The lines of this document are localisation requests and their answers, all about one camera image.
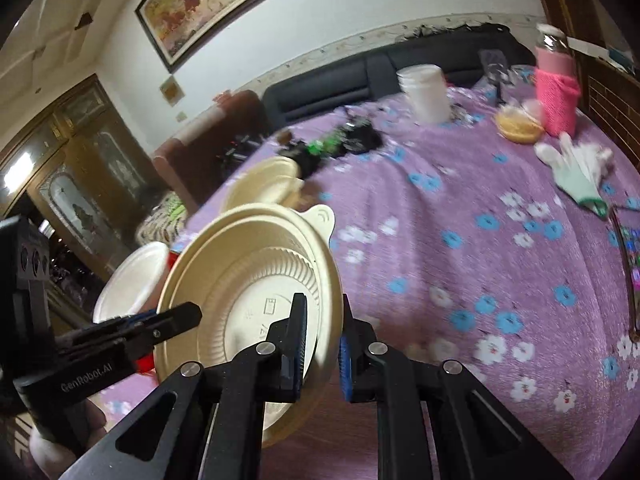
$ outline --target person's hand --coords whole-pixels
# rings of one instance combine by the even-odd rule
[[[91,434],[86,445],[86,448],[89,449],[106,435],[107,431],[104,429],[104,425],[107,423],[107,418],[102,410],[90,400],[86,402],[86,416],[91,428]],[[35,463],[38,464],[50,480],[60,478],[62,473],[69,469],[79,458],[65,446],[45,439],[36,427],[31,431],[29,450]]]

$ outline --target small picture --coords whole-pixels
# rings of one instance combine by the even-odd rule
[[[171,76],[160,85],[160,91],[171,106],[175,106],[184,97],[184,92],[174,76]]]

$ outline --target white bowl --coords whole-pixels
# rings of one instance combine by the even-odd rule
[[[305,183],[299,176],[300,168],[295,160],[286,156],[272,156],[256,164],[233,184],[221,211],[251,203],[280,204],[293,208]]]
[[[214,220],[184,250],[166,281],[158,312],[193,301],[199,327],[156,346],[162,381],[186,361],[205,367],[231,360],[266,338],[289,316],[293,294],[307,299],[304,383],[295,404],[268,404],[262,444],[295,431],[318,402],[338,355],[342,288],[328,247],[334,212],[317,205],[297,213],[275,204],[248,204]]]
[[[131,253],[100,293],[94,323],[155,310],[169,275],[168,257],[169,248],[162,242],[151,242]]]

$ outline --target bowl handle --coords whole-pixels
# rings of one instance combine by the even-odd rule
[[[313,206],[308,211],[299,213],[313,229],[318,232],[322,240],[329,244],[329,238],[334,232],[335,228],[335,214],[334,210],[324,204]]]

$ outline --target glass cabinet door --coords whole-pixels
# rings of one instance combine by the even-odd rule
[[[50,121],[36,126],[27,140],[0,169],[0,209],[4,213],[20,195],[28,179],[63,143],[60,132]]]
[[[32,180],[29,196],[84,264],[108,280],[131,248],[60,155]]]
[[[106,108],[104,98],[97,86],[89,86],[60,107],[66,125],[72,131],[86,124]]]
[[[146,182],[120,147],[108,124],[102,124],[89,137],[100,160],[129,196],[137,203],[143,199]]]

